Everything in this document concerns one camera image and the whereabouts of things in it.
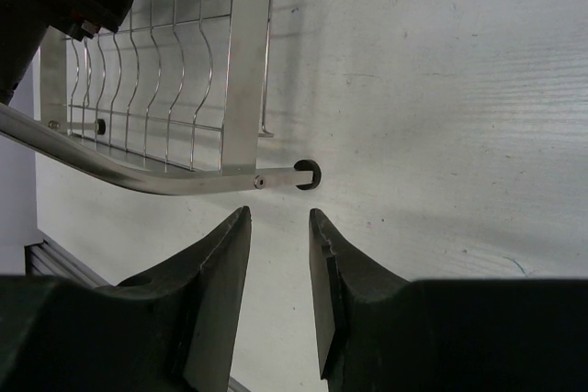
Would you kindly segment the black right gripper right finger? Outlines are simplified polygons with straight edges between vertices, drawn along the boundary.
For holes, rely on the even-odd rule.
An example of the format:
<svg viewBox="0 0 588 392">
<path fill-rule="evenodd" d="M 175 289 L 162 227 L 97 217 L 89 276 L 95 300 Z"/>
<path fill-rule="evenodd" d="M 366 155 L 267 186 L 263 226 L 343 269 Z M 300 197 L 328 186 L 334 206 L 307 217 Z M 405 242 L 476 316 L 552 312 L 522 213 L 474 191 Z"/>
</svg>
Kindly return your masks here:
<svg viewBox="0 0 588 392">
<path fill-rule="evenodd" d="M 309 215 L 319 372 L 332 391 L 584 391 L 583 279 L 408 281 Z"/>
</svg>

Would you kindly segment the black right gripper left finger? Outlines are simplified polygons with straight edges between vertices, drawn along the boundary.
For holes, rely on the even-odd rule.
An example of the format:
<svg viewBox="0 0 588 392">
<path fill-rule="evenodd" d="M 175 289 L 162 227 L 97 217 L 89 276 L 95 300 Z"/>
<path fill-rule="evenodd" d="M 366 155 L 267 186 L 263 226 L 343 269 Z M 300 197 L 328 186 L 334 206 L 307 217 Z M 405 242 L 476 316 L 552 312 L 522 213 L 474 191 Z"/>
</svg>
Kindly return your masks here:
<svg viewBox="0 0 588 392">
<path fill-rule="evenodd" d="M 240 207 L 200 241 L 115 286 L 1 280 L 4 391 L 224 391 L 249 260 Z"/>
</svg>

